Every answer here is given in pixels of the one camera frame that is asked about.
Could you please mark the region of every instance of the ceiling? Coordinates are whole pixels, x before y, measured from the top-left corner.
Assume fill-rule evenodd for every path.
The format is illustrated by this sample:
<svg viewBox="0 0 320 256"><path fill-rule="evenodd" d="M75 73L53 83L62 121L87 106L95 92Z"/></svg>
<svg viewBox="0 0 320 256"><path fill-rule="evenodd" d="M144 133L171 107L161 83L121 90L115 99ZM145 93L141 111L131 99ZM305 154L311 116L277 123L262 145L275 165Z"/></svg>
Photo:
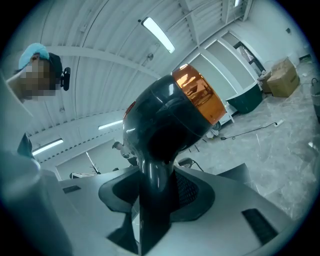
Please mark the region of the ceiling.
<svg viewBox="0 0 320 256"><path fill-rule="evenodd" d="M240 0L234 7L234 0L44 0L16 30L1 60L9 78L23 50L40 42L61 57L63 68L71 68L69 91L25 103L34 116L27 130L33 149L64 141L35 158L61 164L121 136L121 124L98 126L121 120L151 83L241 18L247 2ZM172 54L138 22L147 16L174 45Z"/></svg>

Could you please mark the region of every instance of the cable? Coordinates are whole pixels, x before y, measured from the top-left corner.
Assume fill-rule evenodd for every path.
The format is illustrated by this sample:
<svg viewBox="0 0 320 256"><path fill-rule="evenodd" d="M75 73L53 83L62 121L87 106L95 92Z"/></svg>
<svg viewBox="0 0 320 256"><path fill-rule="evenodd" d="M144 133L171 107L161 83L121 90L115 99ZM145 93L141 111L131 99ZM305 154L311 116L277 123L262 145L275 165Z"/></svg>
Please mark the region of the cable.
<svg viewBox="0 0 320 256"><path fill-rule="evenodd" d="M272 122L272 123L270 123L269 125L267 125L267 126L265 126L265 127L260 127L260 128L254 129L254 130L246 131L246 132L244 132L244 133L237 134L237 135L235 135L235 136L230 136L230 137L220 137L220 139L224 141L224 140L226 140L226 139L232 138L232 139L234 140L237 136L244 135L244 134L248 134L248 133L251 133L251 132L254 132L254 131L260 130L260 129L264 129L264 128L267 128L267 127L269 127L269 126L271 126L271 125L273 125L273 124L277 125L277 123L276 123L276 122Z"/></svg>
<svg viewBox="0 0 320 256"><path fill-rule="evenodd" d="M193 161L194 163L196 163L196 165L199 167L199 169L200 169L201 171L205 172L195 160L192 160L192 161Z"/></svg>

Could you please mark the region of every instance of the mesh vent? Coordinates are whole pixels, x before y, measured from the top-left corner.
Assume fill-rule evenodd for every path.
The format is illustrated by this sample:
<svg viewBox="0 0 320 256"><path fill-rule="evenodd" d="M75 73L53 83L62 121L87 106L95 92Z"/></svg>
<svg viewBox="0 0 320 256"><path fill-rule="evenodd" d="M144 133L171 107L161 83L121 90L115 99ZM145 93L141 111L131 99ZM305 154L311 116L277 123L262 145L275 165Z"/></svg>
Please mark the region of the mesh vent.
<svg viewBox="0 0 320 256"><path fill-rule="evenodd" d="M196 184L177 172L175 172L175 177L179 195L179 208L182 208L196 200L199 189Z"/></svg>

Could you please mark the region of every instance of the blue cap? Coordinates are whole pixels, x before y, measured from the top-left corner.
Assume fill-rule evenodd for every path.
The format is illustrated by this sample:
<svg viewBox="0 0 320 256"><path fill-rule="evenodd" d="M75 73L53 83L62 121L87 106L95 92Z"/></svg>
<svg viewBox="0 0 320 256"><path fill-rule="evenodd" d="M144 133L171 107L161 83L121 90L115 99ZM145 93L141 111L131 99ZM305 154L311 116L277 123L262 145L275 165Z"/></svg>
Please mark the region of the blue cap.
<svg viewBox="0 0 320 256"><path fill-rule="evenodd" d="M44 45L38 42L30 44L19 59L19 70L22 70L26 65L28 65L31 57L35 54L39 54L41 59L48 61L50 59L49 52Z"/></svg>

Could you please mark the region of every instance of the fluorescent light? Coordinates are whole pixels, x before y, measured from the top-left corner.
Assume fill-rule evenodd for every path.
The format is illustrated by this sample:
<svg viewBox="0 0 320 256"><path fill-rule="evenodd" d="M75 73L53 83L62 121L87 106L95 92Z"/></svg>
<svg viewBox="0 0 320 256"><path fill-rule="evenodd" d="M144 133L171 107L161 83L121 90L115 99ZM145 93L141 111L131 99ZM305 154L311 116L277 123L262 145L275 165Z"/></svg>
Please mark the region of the fluorescent light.
<svg viewBox="0 0 320 256"><path fill-rule="evenodd" d="M114 126L116 124L120 124L122 123L122 120L120 121L116 121L116 122L112 122L112 123L109 123L109 124L105 124L105 125L101 125L98 127L98 130L101 130L101 129L104 129L104 128L107 128L107 127L110 127L110 126Z"/></svg>
<svg viewBox="0 0 320 256"><path fill-rule="evenodd" d="M159 41L164 45L169 53L172 54L175 51L174 45L170 42L169 38L152 18L146 17L141 24L146 27L156 38L159 39Z"/></svg>
<svg viewBox="0 0 320 256"><path fill-rule="evenodd" d="M41 153L41 152L43 152L43 151L45 151L45 150L48 150L48 149L50 149L50 148L52 148L52 147L54 147L54 146L56 146L56 145L59 145L59 144L61 144L61 143L63 143L64 141L60 138L60 139L58 139L58 140L56 140L56 141L53 141L53 142L51 142L51 143L49 143L49 144L47 144L47 145L44 145L44 146L42 146L42 147L40 147L40 148L38 148L37 150L35 150L35 151L33 151L32 152L32 155L38 155L39 153Z"/></svg>

